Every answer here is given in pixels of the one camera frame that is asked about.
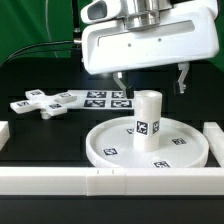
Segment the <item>black cable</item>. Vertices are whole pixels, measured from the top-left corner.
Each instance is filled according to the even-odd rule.
[[[49,50],[42,50],[42,51],[29,51],[29,52],[26,52],[26,53],[17,54],[17,55],[14,55],[13,57],[10,57],[7,61],[5,61],[4,64],[7,64],[9,61],[13,60],[14,58],[22,57],[22,56],[27,55],[27,54],[49,53],[49,52],[53,52],[53,51],[57,51],[57,52],[68,51],[68,52],[71,52],[72,49],[69,48],[69,49],[49,49]]]
[[[11,59],[15,58],[16,56],[21,55],[22,52],[27,51],[32,48],[36,47],[46,47],[46,46],[55,46],[55,45],[67,45],[67,44],[74,44],[73,41],[55,41],[55,42],[44,42],[44,43],[39,43],[39,44],[32,44],[28,45],[24,48],[21,48],[15,52],[13,52],[11,55],[9,55],[3,63],[0,65],[0,68],[2,68],[7,62],[9,62]]]

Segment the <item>white plastic base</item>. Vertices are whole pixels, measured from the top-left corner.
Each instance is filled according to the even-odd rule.
[[[203,167],[208,158],[208,142],[196,129],[161,118],[157,150],[133,147],[134,117],[122,117],[93,128],[86,139],[86,152],[96,167],[164,168]]]
[[[224,169],[1,167],[0,195],[224,195]]]

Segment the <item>white block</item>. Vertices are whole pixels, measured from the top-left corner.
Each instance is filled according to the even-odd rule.
[[[224,167],[224,132],[215,122],[205,122],[203,134],[221,167]]]
[[[126,169],[125,195],[223,195],[224,169]]]
[[[86,168],[0,168],[0,195],[86,195]]]
[[[89,169],[86,176],[87,195],[124,195],[124,169]]]
[[[6,121],[0,121],[0,150],[2,150],[5,143],[10,137],[9,134],[9,125]]]

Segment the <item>green backdrop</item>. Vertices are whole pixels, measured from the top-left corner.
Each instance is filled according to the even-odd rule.
[[[24,46],[49,41],[46,26],[46,2],[48,2],[48,28],[51,39],[72,40],[71,0],[0,0],[0,62],[9,54]],[[91,0],[79,0],[81,9]],[[220,52],[211,59],[224,71],[224,4],[222,14],[216,21]],[[38,57],[69,57],[69,53],[58,52],[35,54]]]

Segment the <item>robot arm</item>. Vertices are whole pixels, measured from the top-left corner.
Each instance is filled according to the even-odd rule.
[[[100,74],[178,63],[183,93],[188,62],[219,50],[217,16],[217,0],[96,0],[81,12],[91,24],[82,36],[85,68]]]

